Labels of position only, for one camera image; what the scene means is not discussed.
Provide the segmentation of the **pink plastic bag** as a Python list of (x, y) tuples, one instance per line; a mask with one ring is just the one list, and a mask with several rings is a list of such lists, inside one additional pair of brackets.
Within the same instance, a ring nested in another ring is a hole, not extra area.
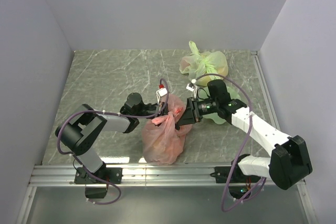
[(192, 125), (175, 128), (186, 109), (178, 96), (169, 95), (167, 108), (167, 115), (148, 120), (142, 130), (143, 157), (147, 163), (173, 164), (183, 152), (186, 135), (192, 129)]

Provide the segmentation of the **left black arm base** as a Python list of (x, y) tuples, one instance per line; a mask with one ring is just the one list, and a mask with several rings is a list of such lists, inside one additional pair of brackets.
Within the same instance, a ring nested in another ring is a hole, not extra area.
[(121, 190), (118, 184), (121, 184), (122, 168), (121, 167), (105, 167), (101, 168), (93, 174), (89, 174), (83, 167), (77, 168), (74, 184), (85, 185), (85, 197), (94, 199), (104, 199), (109, 188), (115, 188), (121, 196)]

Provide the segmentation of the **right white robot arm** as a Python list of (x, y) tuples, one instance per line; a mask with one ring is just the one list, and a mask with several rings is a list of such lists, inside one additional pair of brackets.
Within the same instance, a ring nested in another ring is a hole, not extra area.
[(286, 190), (312, 173), (308, 148), (301, 136), (279, 131), (257, 116), (243, 101), (231, 98), (223, 80), (212, 80), (207, 87), (208, 98), (188, 98), (186, 109), (175, 125), (180, 129), (200, 122), (205, 115), (216, 113), (255, 140), (269, 157), (239, 155), (232, 161), (231, 175), (235, 181), (242, 182), (249, 176), (270, 178), (279, 188)]

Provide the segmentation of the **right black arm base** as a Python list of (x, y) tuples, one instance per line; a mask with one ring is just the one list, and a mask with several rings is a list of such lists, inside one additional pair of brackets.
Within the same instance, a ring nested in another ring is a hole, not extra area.
[[(210, 177), (215, 178), (217, 184), (225, 184), (229, 175), (230, 166), (216, 166), (214, 172), (210, 173)], [(252, 183), (256, 183), (261, 177), (254, 175), (244, 175), (238, 168), (235, 168), (231, 179), (228, 191), (229, 194), (235, 198), (240, 199), (246, 192), (251, 189)]]

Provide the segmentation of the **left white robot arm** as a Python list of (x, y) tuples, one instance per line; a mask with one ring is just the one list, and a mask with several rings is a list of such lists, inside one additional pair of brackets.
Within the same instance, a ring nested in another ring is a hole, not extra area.
[(128, 134), (139, 125), (139, 119), (153, 119), (166, 111), (169, 92), (166, 88), (156, 92), (157, 103), (145, 104), (139, 93), (128, 95), (119, 113), (98, 111), (82, 104), (55, 131), (57, 150), (60, 154), (72, 154), (93, 183), (107, 177), (106, 164), (92, 148), (102, 131)]

